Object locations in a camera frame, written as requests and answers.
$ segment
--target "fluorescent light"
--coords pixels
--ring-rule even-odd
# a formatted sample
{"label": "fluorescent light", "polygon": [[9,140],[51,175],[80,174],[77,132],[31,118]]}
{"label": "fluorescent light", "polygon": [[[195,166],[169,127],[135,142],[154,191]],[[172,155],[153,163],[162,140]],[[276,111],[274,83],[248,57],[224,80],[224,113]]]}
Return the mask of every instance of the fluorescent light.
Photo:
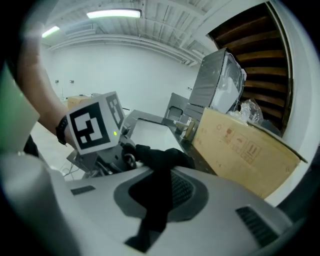
{"label": "fluorescent light", "polygon": [[133,17],[140,18],[141,10],[139,9],[108,9],[88,12],[86,14],[90,19],[101,17]]}
{"label": "fluorescent light", "polygon": [[59,27],[54,26],[54,27],[50,28],[49,30],[47,30],[46,32],[44,32],[44,33],[42,34],[42,37],[45,38],[45,37],[51,35],[52,33],[58,31],[59,29],[60,29]]}

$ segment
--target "white ceiling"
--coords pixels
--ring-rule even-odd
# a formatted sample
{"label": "white ceiling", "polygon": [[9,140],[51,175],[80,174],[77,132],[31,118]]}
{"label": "white ceiling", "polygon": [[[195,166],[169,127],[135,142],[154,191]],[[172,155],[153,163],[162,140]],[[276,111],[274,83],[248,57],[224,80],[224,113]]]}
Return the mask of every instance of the white ceiling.
{"label": "white ceiling", "polygon": [[[131,45],[193,66],[212,50],[190,40],[190,35],[221,1],[226,0],[59,0],[46,28],[58,26],[60,31],[44,38],[43,43],[50,50],[78,45]],[[142,16],[87,17],[88,12],[111,8],[140,9]]]}

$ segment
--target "clear plastic bag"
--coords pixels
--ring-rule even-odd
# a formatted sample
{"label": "clear plastic bag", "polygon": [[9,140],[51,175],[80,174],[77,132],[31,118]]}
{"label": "clear plastic bag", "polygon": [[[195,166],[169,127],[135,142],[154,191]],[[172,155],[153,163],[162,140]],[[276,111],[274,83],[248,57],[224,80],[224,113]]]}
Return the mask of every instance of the clear plastic bag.
{"label": "clear plastic bag", "polygon": [[228,114],[244,122],[250,121],[257,125],[261,125],[264,120],[261,108],[253,98],[241,103],[240,111],[229,111]]}

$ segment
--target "cardboard box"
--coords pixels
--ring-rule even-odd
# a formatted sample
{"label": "cardboard box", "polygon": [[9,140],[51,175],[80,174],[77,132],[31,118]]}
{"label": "cardboard box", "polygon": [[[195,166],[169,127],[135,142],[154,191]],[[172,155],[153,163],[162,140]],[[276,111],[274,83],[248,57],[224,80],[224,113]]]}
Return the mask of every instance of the cardboard box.
{"label": "cardboard box", "polygon": [[71,97],[68,97],[68,109],[72,109],[76,106],[78,106],[79,104],[87,101],[91,99],[91,97],[87,97],[87,96],[71,96]]}
{"label": "cardboard box", "polygon": [[265,199],[305,161],[280,137],[212,109],[204,110],[192,142],[215,173]]}

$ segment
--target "black wristband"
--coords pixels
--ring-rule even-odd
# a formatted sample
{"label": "black wristband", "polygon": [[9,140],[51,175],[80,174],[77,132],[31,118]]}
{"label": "black wristband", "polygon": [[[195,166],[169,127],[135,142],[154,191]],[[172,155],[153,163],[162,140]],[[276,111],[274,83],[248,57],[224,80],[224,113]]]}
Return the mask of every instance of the black wristband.
{"label": "black wristband", "polygon": [[65,129],[68,125],[67,117],[64,116],[59,125],[55,128],[56,137],[58,138],[58,142],[60,142],[62,145],[66,145],[67,142],[65,140]]}

